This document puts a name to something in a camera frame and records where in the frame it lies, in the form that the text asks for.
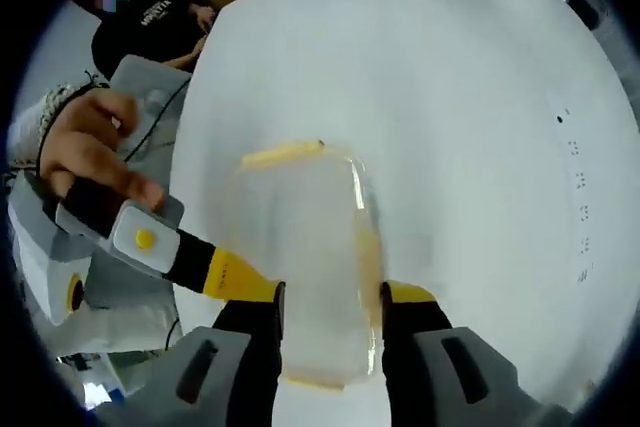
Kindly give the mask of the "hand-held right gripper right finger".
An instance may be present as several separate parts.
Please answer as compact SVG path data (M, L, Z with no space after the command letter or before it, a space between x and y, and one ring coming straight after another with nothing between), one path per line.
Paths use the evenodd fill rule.
M570 425L565 408L527 394L516 367L471 329L453 326L424 288L387 280L381 304L392 425Z

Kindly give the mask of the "person's left hand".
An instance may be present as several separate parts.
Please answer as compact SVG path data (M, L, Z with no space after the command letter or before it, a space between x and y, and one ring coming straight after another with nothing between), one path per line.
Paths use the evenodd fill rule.
M66 197L76 179L86 178L152 210L159 208L164 189L117 156L120 142L137 124L136 99L129 94L96 88L75 98L44 138L40 177L59 198Z

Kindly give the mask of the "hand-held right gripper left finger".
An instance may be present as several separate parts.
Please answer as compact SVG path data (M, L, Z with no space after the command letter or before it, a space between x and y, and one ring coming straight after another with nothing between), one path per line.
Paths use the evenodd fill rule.
M214 324L152 363L145 385L99 409L101 426L271 426L282 372L285 284L269 302L229 301Z

